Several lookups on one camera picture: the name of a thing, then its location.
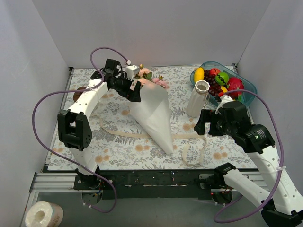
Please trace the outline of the pink flower stems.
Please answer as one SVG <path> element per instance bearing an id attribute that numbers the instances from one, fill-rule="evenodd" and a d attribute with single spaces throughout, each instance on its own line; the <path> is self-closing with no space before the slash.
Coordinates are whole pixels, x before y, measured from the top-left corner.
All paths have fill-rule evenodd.
<path id="1" fill-rule="evenodd" d="M 139 69 L 139 72 L 134 78 L 141 83 L 141 86 L 146 84 L 147 81 L 152 81 L 152 72 L 148 68 L 145 68 L 143 64 L 140 64 Z"/>

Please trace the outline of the white wrapping paper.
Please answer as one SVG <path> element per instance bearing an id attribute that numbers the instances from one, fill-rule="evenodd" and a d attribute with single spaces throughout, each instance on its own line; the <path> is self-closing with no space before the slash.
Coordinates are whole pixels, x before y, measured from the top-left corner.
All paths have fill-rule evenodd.
<path id="1" fill-rule="evenodd" d="M 146 82 L 140 89 L 141 102 L 130 103 L 130 115 L 166 153 L 173 153 L 168 92 L 161 86 Z"/>

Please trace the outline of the cream ribbon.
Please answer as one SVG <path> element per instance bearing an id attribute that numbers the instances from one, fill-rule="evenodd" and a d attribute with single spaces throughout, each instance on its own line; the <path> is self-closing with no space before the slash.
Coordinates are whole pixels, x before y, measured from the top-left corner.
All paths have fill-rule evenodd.
<path id="1" fill-rule="evenodd" d="M 153 139 L 149 134 L 142 134 L 142 133 L 128 133 L 123 131 L 113 131 L 105 128 L 102 124 L 102 118 L 100 116 L 97 116 L 93 114 L 91 117 L 97 117 L 99 118 L 99 125 L 101 129 L 104 129 L 106 132 L 108 132 L 111 135 L 115 136 L 121 136 L 121 137 L 127 137 L 127 138 L 137 138 L 137 139 Z M 186 167 L 194 167 L 194 166 L 200 166 L 203 161 L 203 152 L 208 144 L 206 136 L 199 136 L 197 134 L 191 133 L 191 134 L 172 134 L 172 139 L 177 140 L 188 140 L 188 139 L 202 139 L 204 141 L 203 147 L 200 149 L 200 155 L 198 158 L 198 162 L 191 164 L 187 162 L 187 154 L 189 152 L 190 144 L 186 143 L 184 145 L 184 148 L 182 150 L 182 161 L 184 166 Z"/>

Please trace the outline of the brown ribbon spool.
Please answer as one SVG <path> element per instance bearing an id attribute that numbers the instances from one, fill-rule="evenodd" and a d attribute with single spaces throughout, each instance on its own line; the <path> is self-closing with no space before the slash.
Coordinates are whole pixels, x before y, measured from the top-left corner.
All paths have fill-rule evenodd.
<path id="1" fill-rule="evenodd" d="M 73 101 L 74 101 L 74 102 L 77 102 L 77 100 L 78 100 L 78 99 L 80 98 L 80 96 L 82 95 L 83 90 L 86 90 L 86 89 L 87 89 L 87 87 L 79 87 L 79 88 L 77 88 L 77 89 L 76 89 L 76 92 L 74 92 L 73 97 L 72 97 Z"/>

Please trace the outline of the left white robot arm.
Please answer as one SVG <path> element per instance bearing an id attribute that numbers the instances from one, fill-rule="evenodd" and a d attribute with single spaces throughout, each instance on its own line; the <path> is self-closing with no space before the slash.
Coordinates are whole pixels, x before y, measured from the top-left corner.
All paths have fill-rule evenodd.
<path id="1" fill-rule="evenodd" d="M 90 115 L 110 89 L 131 102 L 140 102 L 141 83 L 131 87 L 139 71 L 138 66 L 122 68 L 120 62 L 107 59 L 105 66 L 91 75 L 86 91 L 71 107 L 60 110 L 57 115 L 59 141 L 71 151 L 78 165 L 77 175 L 90 189 L 98 188 L 101 183 L 100 176 L 95 174 L 99 170 L 98 165 L 89 148 L 92 141 Z"/>

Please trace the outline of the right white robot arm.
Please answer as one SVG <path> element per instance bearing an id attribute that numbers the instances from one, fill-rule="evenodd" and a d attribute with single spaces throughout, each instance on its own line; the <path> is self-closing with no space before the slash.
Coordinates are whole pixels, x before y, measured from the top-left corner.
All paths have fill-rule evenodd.
<path id="1" fill-rule="evenodd" d="M 231 136 L 235 143 L 253 161 L 268 190 L 264 190 L 244 176 L 230 163 L 218 166 L 214 182 L 220 188 L 236 189 L 256 207 L 269 227 L 296 227 L 303 222 L 303 197 L 295 187 L 286 169 L 280 166 L 281 156 L 275 142 L 260 124 L 252 124 L 245 105 L 238 101 L 226 102 L 217 110 L 202 110 L 194 127 L 198 135 L 204 135 L 206 123 L 209 135 Z"/>

